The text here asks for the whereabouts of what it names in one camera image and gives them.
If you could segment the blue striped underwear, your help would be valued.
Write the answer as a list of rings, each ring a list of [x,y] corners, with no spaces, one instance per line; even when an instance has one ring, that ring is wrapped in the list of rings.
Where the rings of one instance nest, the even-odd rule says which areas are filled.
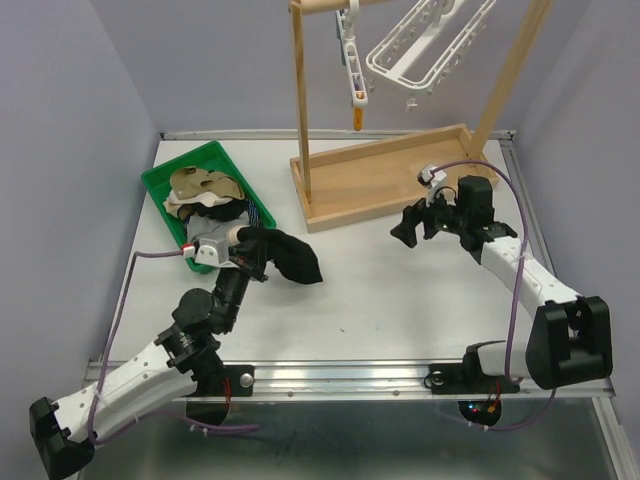
[[[251,226],[264,227],[268,229],[272,229],[277,226],[275,219],[259,198],[253,195],[248,195],[246,202],[247,213]]]

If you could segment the black underwear cream waistband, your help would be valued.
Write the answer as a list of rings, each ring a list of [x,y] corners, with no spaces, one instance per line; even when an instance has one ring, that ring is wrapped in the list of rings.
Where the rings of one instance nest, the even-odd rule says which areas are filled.
[[[227,233],[230,246],[242,246],[260,267],[272,262],[287,280],[302,285],[321,283],[323,276],[312,247],[278,229],[236,226]]]

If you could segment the wooden clothes rack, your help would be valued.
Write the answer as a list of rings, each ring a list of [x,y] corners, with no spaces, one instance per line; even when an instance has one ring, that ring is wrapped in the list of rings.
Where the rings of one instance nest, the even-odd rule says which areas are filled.
[[[289,4],[299,148],[298,156],[290,161],[290,169],[307,231],[320,232],[400,212],[423,196],[424,189],[416,177],[427,164],[452,163],[448,185],[454,185],[465,174],[480,175],[497,184],[498,176],[491,170],[483,148],[520,77],[552,2],[530,2],[474,128],[461,123],[313,153],[309,149],[303,20],[324,12],[335,17],[335,11],[346,8],[347,2]],[[368,94],[374,81],[366,67],[367,54],[359,56]]]

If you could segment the beige underwear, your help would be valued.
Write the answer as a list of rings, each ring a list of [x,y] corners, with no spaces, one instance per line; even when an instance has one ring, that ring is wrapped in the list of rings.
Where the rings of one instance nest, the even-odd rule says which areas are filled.
[[[215,193],[207,191],[200,193],[195,197],[180,199],[174,190],[169,192],[169,196],[163,202],[163,206],[166,212],[178,219],[183,220],[189,216],[188,213],[180,213],[183,207],[203,206],[206,208],[212,208],[216,206],[225,205],[233,200],[232,197],[219,197]]]

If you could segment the grey underwear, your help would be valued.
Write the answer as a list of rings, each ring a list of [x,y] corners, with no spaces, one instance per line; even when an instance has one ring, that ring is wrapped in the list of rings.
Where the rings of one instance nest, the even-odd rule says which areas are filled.
[[[243,213],[238,218],[230,221],[194,215],[187,222],[186,237],[190,242],[225,240],[229,246],[235,246],[240,243],[238,232],[249,226],[250,222],[247,213]]]

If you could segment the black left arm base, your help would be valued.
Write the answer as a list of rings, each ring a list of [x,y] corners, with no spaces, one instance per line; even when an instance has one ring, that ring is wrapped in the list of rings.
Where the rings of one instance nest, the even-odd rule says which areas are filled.
[[[214,373],[196,383],[190,397],[196,398],[248,398],[253,395],[255,367],[251,364],[227,364],[221,373]]]

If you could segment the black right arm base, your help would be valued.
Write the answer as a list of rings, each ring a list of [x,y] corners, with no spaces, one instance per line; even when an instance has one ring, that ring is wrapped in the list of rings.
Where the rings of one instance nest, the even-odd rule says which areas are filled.
[[[481,367],[481,347],[504,344],[504,341],[478,343],[466,348],[460,362],[436,362],[429,365],[429,373],[423,384],[434,395],[462,394],[515,394],[520,392],[517,384],[508,383],[504,375],[486,374]]]

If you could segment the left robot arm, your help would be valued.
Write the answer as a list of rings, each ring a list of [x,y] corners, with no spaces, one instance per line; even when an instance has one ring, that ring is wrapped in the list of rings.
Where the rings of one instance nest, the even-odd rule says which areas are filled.
[[[256,240],[231,248],[202,244],[197,253],[221,267],[212,290],[187,291],[172,324],[126,363],[102,367],[94,383],[71,395],[31,404],[30,433],[48,478],[75,475],[97,448],[163,414],[175,399],[252,395],[254,367],[225,365],[217,338],[232,331],[249,283],[266,281],[265,247]]]

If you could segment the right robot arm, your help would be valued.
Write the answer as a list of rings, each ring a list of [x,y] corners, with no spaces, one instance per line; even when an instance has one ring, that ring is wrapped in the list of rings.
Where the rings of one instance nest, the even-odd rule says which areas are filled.
[[[484,177],[459,178],[457,193],[448,201],[444,171],[434,166],[418,176],[427,193],[402,211],[393,237],[406,246],[417,244],[416,229],[425,239],[440,232],[458,237],[461,247],[512,293],[512,308],[532,319],[529,337],[469,346],[459,379],[482,390],[495,379],[530,379],[543,390],[599,380],[613,371],[610,311],[599,296],[583,296],[566,286],[526,251],[525,240],[495,219],[493,187]]]

